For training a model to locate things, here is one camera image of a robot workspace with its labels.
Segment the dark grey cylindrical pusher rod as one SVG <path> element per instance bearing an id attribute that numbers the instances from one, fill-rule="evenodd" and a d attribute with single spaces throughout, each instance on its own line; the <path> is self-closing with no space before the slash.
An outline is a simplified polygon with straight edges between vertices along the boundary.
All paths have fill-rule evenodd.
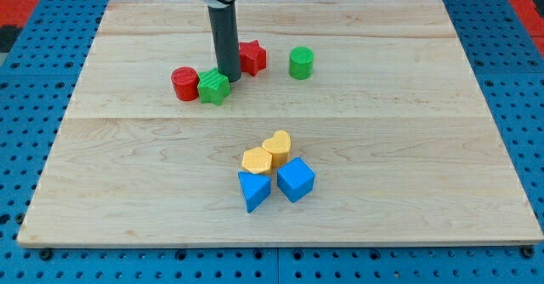
<path id="1" fill-rule="evenodd" d="M 237 82 L 241 78 L 241 59 L 235 4 L 209 7 L 208 13 L 218 72 L 227 76 L 229 82 Z"/>

